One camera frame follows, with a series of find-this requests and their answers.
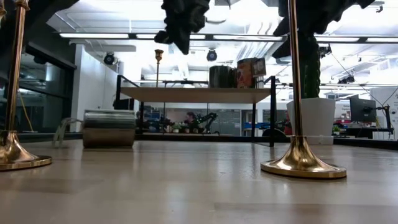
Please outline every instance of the robotic arm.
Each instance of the robotic arm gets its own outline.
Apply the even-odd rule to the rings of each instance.
[[[206,124],[206,126],[205,126],[205,132],[206,132],[207,134],[210,134],[210,126],[211,126],[211,124],[213,123],[213,121],[214,121],[215,119],[217,119],[217,117],[218,117],[218,115],[217,115],[216,113],[209,113],[209,114],[206,115],[206,116],[198,117],[196,120],[194,120],[194,122],[196,122],[197,124],[202,124],[202,123],[204,123],[204,122],[206,122],[206,121],[209,121],[209,122]]]
[[[322,34],[331,21],[339,21],[343,12],[353,4],[365,8],[375,0],[297,0],[297,22],[300,32],[305,34]],[[189,51],[189,40],[192,32],[199,32],[207,21],[205,12],[209,10],[210,0],[163,0],[162,9],[166,11],[165,31],[160,31],[155,42],[172,44],[185,55]],[[288,0],[279,0],[279,16],[283,17],[274,35],[289,33]],[[275,58],[290,55],[289,41],[285,42],[273,55]]]

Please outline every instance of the computer monitor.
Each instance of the computer monitor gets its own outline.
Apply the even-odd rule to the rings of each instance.
[[[351,122],[376,122],[376,102],[374,100],[349,99]]]

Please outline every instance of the black metal table frame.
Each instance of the black metal table frame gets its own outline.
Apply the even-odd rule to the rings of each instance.
[[[122,82],[128,82],[135,87],[139,88],[140,86],[130,81],[128,78],[123,75],[118,75],[117,84],[116,84],[116,99],[115,99],[115,109],[120,110],[120,97],[121,97],[121,84]],[[227,141],[227,142],[269,142],[270,147],[274,147],[275,144],[275,115],[276,115],[276,80],[275,76],[270,76],[264,81],[264,84],[270,82],[271,83],[271,117],[270,117],[270,129],[271,136],[270,137],[256,137],[256,103],[252,104],[252,121],[251,121],[251,136],[190,136],[181,135],[181,136],[156,136],[156,135],[143,135],[142,127],[144,124],[144,102],[140,103],[140,119],[139,119],[139,130],[136,134],[136,139],[141,140],[170,140],[173,141]]]

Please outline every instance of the desk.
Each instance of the desk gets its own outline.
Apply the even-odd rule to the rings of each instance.
[[[357,138],[373,138],[373,132],[389,132],[387,128],[346,128],[345,135]]]

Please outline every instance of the yellow cord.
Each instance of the yellow cord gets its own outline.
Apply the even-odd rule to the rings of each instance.
[[[30,119],[29,119],[29,117],[28,117],[28,115],[27,115],[26,108],[25,108],[25,104],[24,104],[24,100],[22,99],[22,94],[21,94],[20,91],[19,91],[19,87],[18,87],[18,93],[19,93],[19,97],[21,98],[22,108],[24,109],[24,113],[25,113],[26,120],[27,120],[27,122],[29,123],[30,131],[34,132],[34,131],[33,131],[33,127],[32,127],[32,123],[30,122]]]

